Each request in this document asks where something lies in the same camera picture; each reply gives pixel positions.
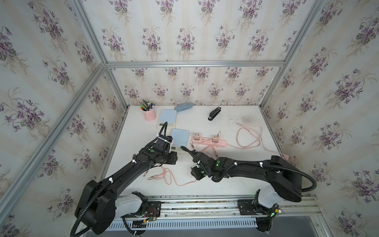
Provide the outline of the pink power strip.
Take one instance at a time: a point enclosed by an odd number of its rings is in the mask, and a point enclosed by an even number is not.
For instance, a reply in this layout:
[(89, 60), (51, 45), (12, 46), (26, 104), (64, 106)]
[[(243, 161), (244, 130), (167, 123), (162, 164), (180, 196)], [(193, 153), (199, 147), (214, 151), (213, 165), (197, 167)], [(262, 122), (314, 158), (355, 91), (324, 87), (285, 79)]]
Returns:
[(200, 137), (199, 139), (192, 139), (193, 144), (204, 145), (204, 146), (213, 146), (217, 148), (225, 148), (227, 146), (226, 140), (218, 139), (214, 141), (213, 138)]

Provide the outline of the pink charger adapter with prongs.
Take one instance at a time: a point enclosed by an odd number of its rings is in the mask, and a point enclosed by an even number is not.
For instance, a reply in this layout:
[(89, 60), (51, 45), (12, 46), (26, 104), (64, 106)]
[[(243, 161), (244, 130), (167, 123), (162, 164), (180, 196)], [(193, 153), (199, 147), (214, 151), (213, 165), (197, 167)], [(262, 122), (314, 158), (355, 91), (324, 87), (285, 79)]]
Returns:
[(193, 134), (193, 140), (194, 141), (199, 141), (201, 139), (201, 135), (200, 133), (194, 133)]

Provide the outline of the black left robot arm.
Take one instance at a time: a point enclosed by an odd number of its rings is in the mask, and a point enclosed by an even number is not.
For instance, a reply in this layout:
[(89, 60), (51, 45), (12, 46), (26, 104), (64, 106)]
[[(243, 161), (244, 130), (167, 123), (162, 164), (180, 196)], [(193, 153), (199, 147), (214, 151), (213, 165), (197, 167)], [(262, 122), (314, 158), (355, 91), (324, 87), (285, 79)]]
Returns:
[(132, 161), (119, 171), (99, 182), (91, 180), (85, 185), (75, 211), (77, 219), (71, 229), (71, 237), (79, 237), (89, 230), (103, 233), (115, 219), (116, 200), (136, 178), (156, 164), (176, 164), (177, 152), (171, 151), (173, 138), (166, 135), (167, 127), (168, 122), (165, 122), (157, 137), (134, 154)]

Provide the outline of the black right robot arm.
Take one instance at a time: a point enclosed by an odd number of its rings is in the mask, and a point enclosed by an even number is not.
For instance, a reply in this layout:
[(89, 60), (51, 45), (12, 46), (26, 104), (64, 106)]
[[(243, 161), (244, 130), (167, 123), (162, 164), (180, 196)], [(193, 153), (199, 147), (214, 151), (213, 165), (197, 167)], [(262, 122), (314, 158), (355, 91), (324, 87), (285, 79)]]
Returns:
[(189, 150), (182, 146), (182, 150), (193, 158), (196, 164), (191, 174), (196, 180), (204, 177), (219, 183), (228, 178), (249, 178), (265, 181), (268, 187), (256, 192), (255, 205), (269, 208), (281, 201), (300, 202), (302, 193), (316, 189), (316, 180), (304, 173), (279, 156), (271, 156), (264, 161), (239, 161), (227, 157), (216, 160), (203, 152)]

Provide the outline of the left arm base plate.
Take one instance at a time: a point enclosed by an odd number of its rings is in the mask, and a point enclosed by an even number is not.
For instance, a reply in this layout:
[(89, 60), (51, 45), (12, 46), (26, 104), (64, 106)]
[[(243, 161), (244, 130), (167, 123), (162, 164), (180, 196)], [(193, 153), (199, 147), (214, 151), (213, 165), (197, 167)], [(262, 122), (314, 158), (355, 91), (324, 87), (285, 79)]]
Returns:
[(142, 204), (140, 209), (135, 213), (126, 214), (125, 218), (158, 218), (160, 217), (162, 202), (160, 201), (148, 201)]

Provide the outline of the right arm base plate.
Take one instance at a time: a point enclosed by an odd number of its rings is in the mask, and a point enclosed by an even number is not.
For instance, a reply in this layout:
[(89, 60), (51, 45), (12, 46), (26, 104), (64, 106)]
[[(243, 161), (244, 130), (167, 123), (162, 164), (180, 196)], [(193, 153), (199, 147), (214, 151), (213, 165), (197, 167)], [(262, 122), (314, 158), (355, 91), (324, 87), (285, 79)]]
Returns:
[(275, 203), (272, 207), (265, 207), (255, 199), (240, 199), (237, 202), (240, 215), (262, 215), (272, 217), (279, 213), (279, 205)]

